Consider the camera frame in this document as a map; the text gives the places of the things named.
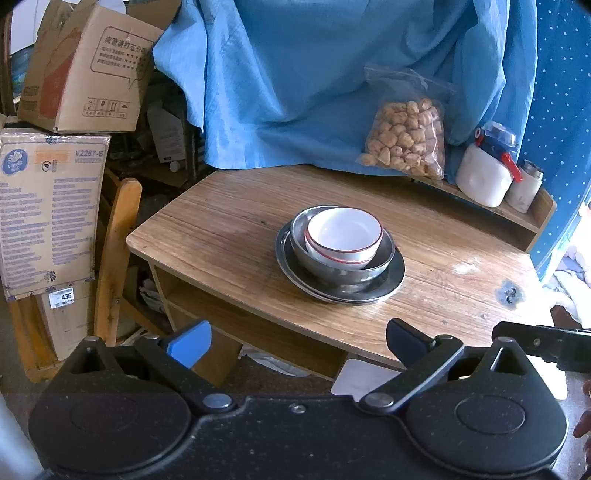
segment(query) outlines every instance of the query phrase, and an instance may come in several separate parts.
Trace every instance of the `plastic bag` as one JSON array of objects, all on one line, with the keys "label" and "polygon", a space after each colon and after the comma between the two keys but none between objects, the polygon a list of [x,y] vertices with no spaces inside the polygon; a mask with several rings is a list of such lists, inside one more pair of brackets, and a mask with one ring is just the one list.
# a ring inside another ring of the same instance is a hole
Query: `plastic bag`
[{"label": "plastic bag", "polygon": [[441,180],[444,105],[454,93],[453,86],[414,70],[379,66],[366,66],[365,78],[382,96],[358,163]]}]

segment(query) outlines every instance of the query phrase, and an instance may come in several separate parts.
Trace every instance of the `label sticker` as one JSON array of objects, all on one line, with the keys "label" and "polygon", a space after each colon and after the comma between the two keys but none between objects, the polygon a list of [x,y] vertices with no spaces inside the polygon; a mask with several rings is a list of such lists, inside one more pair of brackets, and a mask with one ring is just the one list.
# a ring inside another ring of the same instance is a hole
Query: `label sticker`
[{"label": "label sticker", "polygon": [[6,175],[13,175],[18,171],[23,171],[27,168],[27,152],[17,148],[9,152],[2,162],[2,171]]},{"label": "label sticker", "polygon": [[129,102],[109,100],[108,98],[88,98],[82,110],[83,116],[110,116],[127,118]]},{"label": "label sticker", "polygon": [[70,303],[74,303],[74,288],[64,288],[49,294],[49,305],[52,309],[65,307]]},{"label": "label sticker", "polygon": [[90,69],[95,73],[126,78],[131,88],[134,82],[142,80],[152,69],[152,46],[154,42],[147,38],[107,27],[100,38]]}]

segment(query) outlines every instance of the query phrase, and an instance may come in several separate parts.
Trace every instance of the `metal lid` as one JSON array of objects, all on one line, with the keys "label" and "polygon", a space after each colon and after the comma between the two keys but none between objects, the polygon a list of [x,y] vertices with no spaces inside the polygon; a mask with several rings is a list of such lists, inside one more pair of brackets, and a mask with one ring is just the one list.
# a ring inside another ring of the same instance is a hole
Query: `metal lid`
[{"label": "metal lid", "polygon": [[482,127],[482,133],[485,137],[493,138],[500,144],[506,145],[508,147],[517,146],[517,136],[513,133],[513,131],[511,131],[505,125],[493,122],[492,120],[485,123],[484,127]]},{"label": "metal lid", "polygon": [[544,176],[544,172],[538,165],[535,163],[530,162],[529,160],[524,160],[522,169],[525,173],[527,173],[530,177],[535,179],[540,179]]}]

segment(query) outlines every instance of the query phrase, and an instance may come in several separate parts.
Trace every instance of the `polka dot fabric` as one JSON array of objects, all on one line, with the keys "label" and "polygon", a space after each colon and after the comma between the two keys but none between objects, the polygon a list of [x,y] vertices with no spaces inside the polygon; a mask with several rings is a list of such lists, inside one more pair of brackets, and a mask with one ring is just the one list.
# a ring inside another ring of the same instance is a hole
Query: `polka dot fabric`
[{"label": "polka dot fabric", "polygon": [[591,20],[573,1],[541,0],[538,65],[520,160],[544,170],[556,213],[531,259],[544,276],[547,259],[576,221],[591,180]]}]

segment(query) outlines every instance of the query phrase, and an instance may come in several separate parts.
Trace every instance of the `blue cloth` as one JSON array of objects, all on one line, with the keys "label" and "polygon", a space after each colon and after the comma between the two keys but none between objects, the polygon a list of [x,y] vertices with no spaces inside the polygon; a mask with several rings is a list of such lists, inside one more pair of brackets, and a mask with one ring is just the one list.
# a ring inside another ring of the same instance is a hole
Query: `blue cloth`
[{"label": "blue cloth", "polygon": [[521,159],[544,170],[557,204],[531,251],[538,276],[562,257],[591,180],[591,22],[576,2],[538,0],[538,66]]},{"label": "blue cloth", "polygon": [[355,163],[378,109],[365,64],[454,83],[454,145],[491,118],[521,140],[535,33],[535,0],[183,0],[154,58],[184,90],[214,167],[392,175]]}]

